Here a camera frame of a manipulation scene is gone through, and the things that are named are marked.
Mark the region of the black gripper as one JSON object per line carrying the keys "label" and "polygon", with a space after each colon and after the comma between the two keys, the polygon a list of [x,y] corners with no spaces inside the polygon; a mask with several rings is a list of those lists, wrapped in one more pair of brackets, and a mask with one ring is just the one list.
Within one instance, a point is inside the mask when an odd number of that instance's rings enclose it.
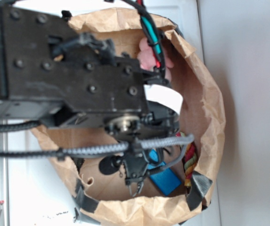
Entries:
{"label": "black gripper", "polygon": [[[111,155],[105,157],[98,166],[99,171],[104,175],[114,174],[119,171],[121,166],[124,166],[125,185],[128,187],[132,197],[141,193],[144,181],[150,175],[164,171],[180,161],[180,158],[177,157],[166,163],[165,166],[152,170],[147,169],[149,164],[155,163],[155,165],[158,165],[164,161],[164,151],[168,151],[167,147],[172,146],[167,142],[172,141],[172,134],[175,134],[179,128],[178,115],[173,110],[157,102],[151,102],[150,106],[152,113],[147,115],[147,125],[150,127],[159,126],[161,129],[165,129],[166,134],[169,136],[164,141],[158,139],[140,141],[136,139],[122,156]],[[158,153],[159,160],[157,163],[149,158],[152,149]]]}

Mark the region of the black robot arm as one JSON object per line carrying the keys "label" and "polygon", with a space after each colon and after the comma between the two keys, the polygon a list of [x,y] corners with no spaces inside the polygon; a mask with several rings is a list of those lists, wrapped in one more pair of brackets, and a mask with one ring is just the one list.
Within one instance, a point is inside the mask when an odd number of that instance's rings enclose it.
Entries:
{"label": "black robot arm", "polygon": [[164,170],[149,158],[176,144],[180,110],[158,100],[171,91],[165,77],[161,36],[150,14],[135,4],[157,63],[150,69],[128,54],[117,56],[111,39],[76,33],[66,18],[0,1],[0,132],[102,128],[114,145],[57,148],[49,151],[2,152],[5,158],[103,157],[99,169],[109,175],[124,166],[125,184],[137,185]]}

